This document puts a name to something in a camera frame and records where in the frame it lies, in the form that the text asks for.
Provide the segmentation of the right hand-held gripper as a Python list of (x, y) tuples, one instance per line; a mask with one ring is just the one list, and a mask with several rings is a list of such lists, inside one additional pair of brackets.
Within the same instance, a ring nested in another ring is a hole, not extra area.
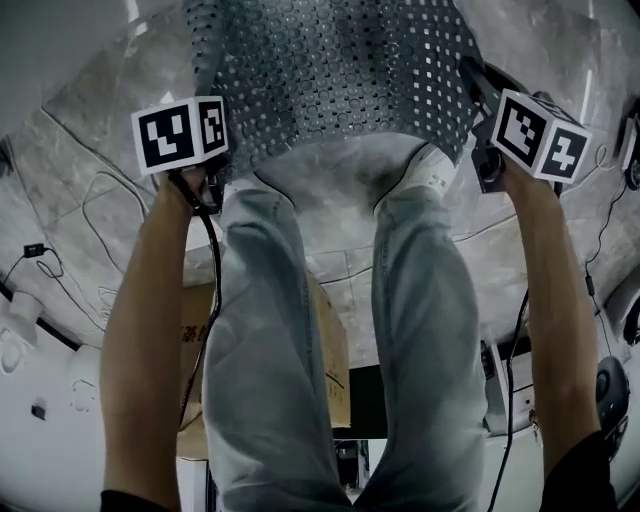
[(480, 190), (503, 190), (500, 176), (510, 158), (535, 179), (575, 182), (586, 156), (586, 129), (542, 91), (524, 86), (493, 65), (462, 59), (462, 82), (479, 117), (471, 133), (471, 152)]

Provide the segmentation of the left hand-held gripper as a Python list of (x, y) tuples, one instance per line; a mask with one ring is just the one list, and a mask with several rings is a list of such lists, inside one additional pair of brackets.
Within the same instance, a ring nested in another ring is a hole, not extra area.
[(131, 115), (140, 174), (206, 169), (207, 210), (222, 208), (220, 174), (229, 162), (229, 136), (225, 107), (220, 96), (195, 96), (161, 104)]

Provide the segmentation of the grey perforated bath mat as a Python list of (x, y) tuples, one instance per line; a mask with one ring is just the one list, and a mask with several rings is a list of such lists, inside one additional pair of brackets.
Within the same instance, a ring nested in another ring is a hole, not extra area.
[(183, 0), (199, 91), (225, 104), (227, 174), (328, 139), (392, 132), (458, 159), (479, 50), (454, 0)]

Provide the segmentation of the person's right forearm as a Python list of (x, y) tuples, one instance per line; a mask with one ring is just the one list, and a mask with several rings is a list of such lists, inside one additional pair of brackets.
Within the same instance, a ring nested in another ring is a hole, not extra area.
[(518, 219), (529, 286), (529, 337), (536, 414), (550, 474), (600, 428), (597, 338), (559, 199), (519, 167), (502, 176)]

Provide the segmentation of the person's left forearm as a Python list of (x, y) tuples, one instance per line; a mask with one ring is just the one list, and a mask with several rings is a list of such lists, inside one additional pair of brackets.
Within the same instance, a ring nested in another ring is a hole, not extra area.
[(180, 334), (193, 209), (168, 179), (134, 246), (104, 334), (101, 512), (179, 512)]

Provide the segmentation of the person's white shoe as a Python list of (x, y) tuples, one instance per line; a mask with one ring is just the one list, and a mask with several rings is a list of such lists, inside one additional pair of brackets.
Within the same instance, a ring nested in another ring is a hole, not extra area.
[(443, 199), (458, 173), (453, 161), (432, 143), (420, 147), (410, 158), (401, 177), (374, 205), (374, 215), (383, 202), (399, 193), (415, 187), (426, 188), (438, 199)]

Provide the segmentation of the person's left leg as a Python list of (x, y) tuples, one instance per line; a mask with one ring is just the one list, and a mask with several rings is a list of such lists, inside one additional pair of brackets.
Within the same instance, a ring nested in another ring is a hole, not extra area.
[(203, 416), (225, 512), (340, 512), (325, 372), (291, 202), (233, 192), (221, 224), (222, 308), (207, 343)]

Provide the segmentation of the person's leg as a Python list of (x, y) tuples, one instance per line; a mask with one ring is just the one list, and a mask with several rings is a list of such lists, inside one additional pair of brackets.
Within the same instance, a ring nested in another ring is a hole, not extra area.
[(372, 313), (387, 443), (357, 507), (477, 512), (486, 401), (476, 294), (430, 189), (380, 204)]
[(225, 512), (340, 512), (325, 372), (291, 202), (233, 192), (221, 224), (222, 308), (207, 343), (203, 416)]

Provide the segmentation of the person's right leg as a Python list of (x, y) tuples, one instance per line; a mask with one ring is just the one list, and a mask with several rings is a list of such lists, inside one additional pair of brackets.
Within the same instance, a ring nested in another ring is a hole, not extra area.
[(477, 512), (486, 401), (476, 294), (430, 189), (380, 204), (372, 313), (387, 443), (357, 507)]

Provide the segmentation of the large taped cardboard box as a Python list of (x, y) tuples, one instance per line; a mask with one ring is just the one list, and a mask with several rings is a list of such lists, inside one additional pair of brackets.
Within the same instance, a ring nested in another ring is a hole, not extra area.
[[(322, 346), (331, 426), (350, 427), (351, 400), (346, 330), (317, 280), (309, 276), (308, 284)], [(211, 283), (189, 286), (182, 290), (180, 369), (182, 400), (186, 402), (187, 407), (179, 430), (181, 438), (203, 426), (202, 374), (194, 373), (193, 369), (203, 347), (213, 293), (214, 285)]]

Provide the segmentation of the black round device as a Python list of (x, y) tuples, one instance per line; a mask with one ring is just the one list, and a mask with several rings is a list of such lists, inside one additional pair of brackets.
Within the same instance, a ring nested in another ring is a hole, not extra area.
[(596, 407), (605, 438), (611, 438), (627, 417), (629, 381), (620, 360), (614, 356), (602, 359), (597, 368)]

